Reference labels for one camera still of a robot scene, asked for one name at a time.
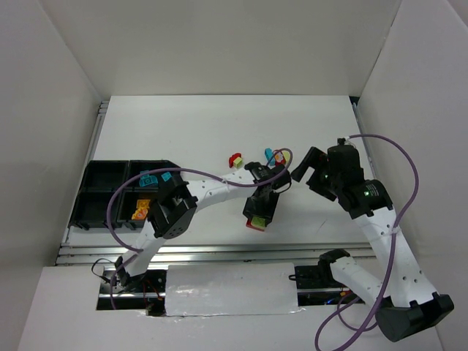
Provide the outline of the orange L-shaped lego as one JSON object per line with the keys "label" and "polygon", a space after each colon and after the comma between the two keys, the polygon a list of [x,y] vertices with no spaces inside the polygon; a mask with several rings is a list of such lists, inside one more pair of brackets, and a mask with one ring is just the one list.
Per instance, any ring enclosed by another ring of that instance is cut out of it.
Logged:
{"label": "orange L-shaped lego", "polygon": [[149,207],[138,207],[132,215],[132,220],[144,220],[148,215]]}

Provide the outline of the yellow lego brick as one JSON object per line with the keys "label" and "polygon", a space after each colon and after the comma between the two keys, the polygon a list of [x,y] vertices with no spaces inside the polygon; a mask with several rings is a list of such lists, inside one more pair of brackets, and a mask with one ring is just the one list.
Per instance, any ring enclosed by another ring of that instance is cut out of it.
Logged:
{"label": "yellow lego brick", "polygon": [[136,203],[136,208],[149,208],[150,200],[139,199]]}

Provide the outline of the small blue lego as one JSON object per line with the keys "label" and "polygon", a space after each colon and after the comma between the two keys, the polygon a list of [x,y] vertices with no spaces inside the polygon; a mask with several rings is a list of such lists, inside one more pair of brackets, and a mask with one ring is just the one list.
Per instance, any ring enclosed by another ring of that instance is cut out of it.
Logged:
{"label": "small blue lego", "polygon": [[171,172],[162,173],[161,178],[163,181],[169,181],[172,178],[172,174]]}

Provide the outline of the aluminium front rail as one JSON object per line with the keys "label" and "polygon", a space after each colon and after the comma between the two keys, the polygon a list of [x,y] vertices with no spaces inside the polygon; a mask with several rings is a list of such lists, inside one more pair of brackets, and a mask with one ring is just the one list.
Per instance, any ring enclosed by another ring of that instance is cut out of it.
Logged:
{"label": "aluminium front rail", "polygon": [[[222,246],[163,246],[153,258],[152,265],[172,263],[250,263],[288,261],[293,263],[312,261],[334,249],[344,249],[353,257],[373,258],[369,244],[247,244]],[[90,265],[99,258],[115,261],[124,253],[118,247],[62,246],[56,258],[57,265]]]}

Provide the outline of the green lego brick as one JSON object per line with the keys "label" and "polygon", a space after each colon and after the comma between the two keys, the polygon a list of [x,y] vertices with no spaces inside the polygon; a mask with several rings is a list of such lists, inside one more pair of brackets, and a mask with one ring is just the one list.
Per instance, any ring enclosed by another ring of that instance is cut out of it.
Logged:
{"label": "green lego brick", "polygon": [[264,218],[253,216],[250,222],[250,225],[255,228],[256,230],[264,230],[265,229],[265,220]]}

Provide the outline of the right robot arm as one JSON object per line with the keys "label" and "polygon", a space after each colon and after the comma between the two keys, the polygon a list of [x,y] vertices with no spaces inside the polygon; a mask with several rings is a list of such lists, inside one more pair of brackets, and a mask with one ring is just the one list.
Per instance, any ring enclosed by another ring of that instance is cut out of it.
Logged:
{"label": "right robot arm", "polygon": [[392,342],[405,339],[449,315],[454,309],[451,297],[438,293],[418,265],[396,223],[388,192],[377,179],[365,177],[358,150],[346,143],[326,152],[312,147],[292,172],[292,179],[300,181],[308,169],[314,172],[307,186],[339,202],[363,231],[385,277],[380,281],[344,250],[323,254],[320,266],[373,309],[373,318],[385,337]]}

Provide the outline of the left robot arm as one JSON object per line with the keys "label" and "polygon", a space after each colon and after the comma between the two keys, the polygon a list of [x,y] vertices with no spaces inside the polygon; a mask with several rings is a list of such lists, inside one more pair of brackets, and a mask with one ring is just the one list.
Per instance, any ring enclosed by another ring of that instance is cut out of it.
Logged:
{"label": "left robot arm", "polygon": [[148,213],[136,242],[116,261],[116,275],[126,291],[144,280],[151,259],[165,244],[185,233],[194,215],[209,206],[228,200],[246,200],[243,215],[246,224],[265,229],[273,219],[280,189],[292,179],[284,165],[272,168],[250,162],[224,176],[209,175],[199,181],[182,179],[181,168],[170,168],[171,177],[159,185],[150,200]]}

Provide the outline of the small lime lego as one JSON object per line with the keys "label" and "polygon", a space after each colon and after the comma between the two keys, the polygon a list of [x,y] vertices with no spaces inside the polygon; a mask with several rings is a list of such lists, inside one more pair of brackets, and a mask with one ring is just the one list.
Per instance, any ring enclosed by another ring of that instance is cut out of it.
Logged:
{"label": "small lime lego", "polygon": [[243,159],[241,157],[237,157],[236,159],[234,159],[233,166],[236,169],[240,169],[242,165],[243,165]]}

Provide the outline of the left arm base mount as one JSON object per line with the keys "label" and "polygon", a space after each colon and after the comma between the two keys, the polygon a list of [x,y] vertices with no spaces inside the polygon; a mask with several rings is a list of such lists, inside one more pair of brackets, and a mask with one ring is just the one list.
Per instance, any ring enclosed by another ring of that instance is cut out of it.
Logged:
{"label": "left arm base mount", "polygon": [[165,316],[166,270],[150,270],[136,287],[124,287],[116,276],[111,284],[114,270],[106,270],[104,263],[109,259],[100,258],[91,266],[91,273],[99,278],[97,311],[112,311],[113,303],[117,310],[141,310],[147,316]]}

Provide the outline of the lime lego by flower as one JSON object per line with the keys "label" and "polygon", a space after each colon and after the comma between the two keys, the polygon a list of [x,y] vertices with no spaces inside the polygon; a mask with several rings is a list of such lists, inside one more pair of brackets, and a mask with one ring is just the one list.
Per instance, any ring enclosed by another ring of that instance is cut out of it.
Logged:
{"label": "lime lego by flower", "polygon": [[282,151],[284,157],[284,163],[287,164],[290,161],[291,154],[289,151]]}

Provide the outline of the red arch lego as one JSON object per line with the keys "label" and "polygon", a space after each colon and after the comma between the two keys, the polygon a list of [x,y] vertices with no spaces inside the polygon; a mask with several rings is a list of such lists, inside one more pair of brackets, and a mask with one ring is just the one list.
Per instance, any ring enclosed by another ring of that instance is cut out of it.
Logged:
{"label": "red arch lego", "polygon": [[242,158],[241,153],[234,153],[234,154],[232,154],[231,157],[229,158],[228,163],[229,163],[229,167],[230,167],[230,168],[235,168],[235,167],[233,166],[233,161],[234,161],[234,159],[236,159],[237,157],[241,157],[241,158]]}

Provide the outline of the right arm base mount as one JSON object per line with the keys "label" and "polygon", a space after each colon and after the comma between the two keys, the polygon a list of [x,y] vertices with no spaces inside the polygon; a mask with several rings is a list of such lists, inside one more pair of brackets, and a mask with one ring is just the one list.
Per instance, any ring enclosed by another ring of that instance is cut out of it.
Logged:
{"label": "right arm base mount", "polygon": [[316,265],[297,265],[288,279],[295,282],[299,306],[336,305],[341,298],[349,303],[355,296],[342,283],[333,279],[330,264],[349,257],[343,249],[321,254]]}

